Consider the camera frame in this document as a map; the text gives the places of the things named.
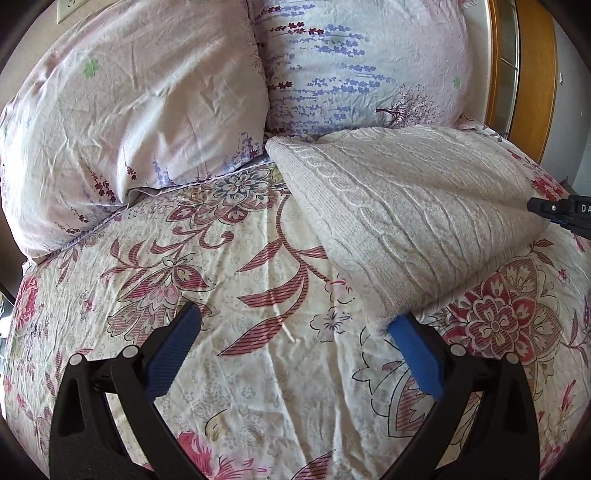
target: glass panel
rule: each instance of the glass panel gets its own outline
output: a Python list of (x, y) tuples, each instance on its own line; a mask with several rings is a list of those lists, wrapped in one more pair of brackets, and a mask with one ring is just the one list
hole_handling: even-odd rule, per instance
[(517, 70), (504, 61), (499, 62), (498, 91), (495, 114), (490, 127), (503, 137), (509, 135), (517, 94)]
[(517, 67), (517, 12), (506, 0), (497, 2), (501, 30), (501, 57)]

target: pillow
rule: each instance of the pillow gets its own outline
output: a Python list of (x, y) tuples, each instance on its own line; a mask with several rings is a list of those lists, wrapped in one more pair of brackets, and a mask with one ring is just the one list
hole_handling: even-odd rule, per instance
[(274, 134), (452, 126), (471, 74), (457, 0), (252, 0)]
[(262, 152), (267, 110), (245, 0), (126, 0), (92, 15), (0, 117), (2, 207), (18, 246), (41, 257), (134, 189), (234, 171)]
[(364, 128), (266, 148), (377, 332), (477, 284), (548, 226), (527, 211), (525, 167), (480, 135)]

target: bedspread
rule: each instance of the bedspread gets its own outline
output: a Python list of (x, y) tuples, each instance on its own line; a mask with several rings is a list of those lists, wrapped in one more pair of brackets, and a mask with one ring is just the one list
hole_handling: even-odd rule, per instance
[[(513, 145), (471, 128), (522, 159), (546, 196), (565, 195)], [(478, 286), (418, 316), (472, 353), (520, 357), (543, 473), (590, 397), (590, 249), (550, 226)], [(106, 358), (141, 344), (188, 300), (204, 330), (156, 405), (208, 478), (377, 479), (432, 405), (395, 345), (368, 332), (361, 299), (276, 166), (258, 165), (147, 198), (26, 276), (4, 388), (8, 424), (42, 469), (69, 356)], [(144, 464), (121, 406), (109, 401), (132, 459)], [(473, 395), (445, 461), (477, 404)]]

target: beige knit sweater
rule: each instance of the beige knit sweater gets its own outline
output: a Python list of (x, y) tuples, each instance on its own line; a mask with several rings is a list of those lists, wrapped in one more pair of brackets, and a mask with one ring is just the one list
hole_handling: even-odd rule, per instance
[(267, 151), (376, 331), (469, 287), (548, 225), (526, 210), (525, 167), (474, 133), (364, 128), (274, 137)]

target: wall socket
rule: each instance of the wall socket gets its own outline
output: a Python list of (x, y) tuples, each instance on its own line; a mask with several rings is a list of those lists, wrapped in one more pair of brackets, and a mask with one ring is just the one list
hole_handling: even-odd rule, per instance
[(57, 22), (61, 23), (87, 1), (89, 0), (57, 0)]

